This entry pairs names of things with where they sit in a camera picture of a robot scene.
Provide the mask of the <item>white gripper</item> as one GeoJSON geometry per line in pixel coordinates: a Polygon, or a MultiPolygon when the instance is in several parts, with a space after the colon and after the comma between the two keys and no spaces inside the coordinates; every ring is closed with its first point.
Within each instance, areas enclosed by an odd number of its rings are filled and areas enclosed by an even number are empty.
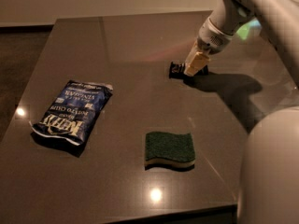
{"type": "Polygon", "coordinates": [[[212,23],[210,18],[207,18],[199,29],[197,41],[193,43],[192,49],[185,60],[184,74],[193,77],[209,64],[209,56],[201,51],[210,55],[217,54],[223,51],[232,39],[232,35],[227,35],[221,31],[212,23]]]}

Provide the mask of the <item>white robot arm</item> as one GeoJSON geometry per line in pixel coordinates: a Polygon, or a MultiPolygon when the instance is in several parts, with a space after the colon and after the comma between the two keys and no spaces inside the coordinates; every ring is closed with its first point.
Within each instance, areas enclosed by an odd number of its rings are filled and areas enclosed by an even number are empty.
{"type": "Polygon", "coordinates": [[[245,125],[237,224],[299,224],[298,0],[221,0],[200,28],[200,49],[224,49],[236,30],[257,20],[276,57],[265,53],[250,75],[189,77],[188,85],[216,92],[245,125]]]}

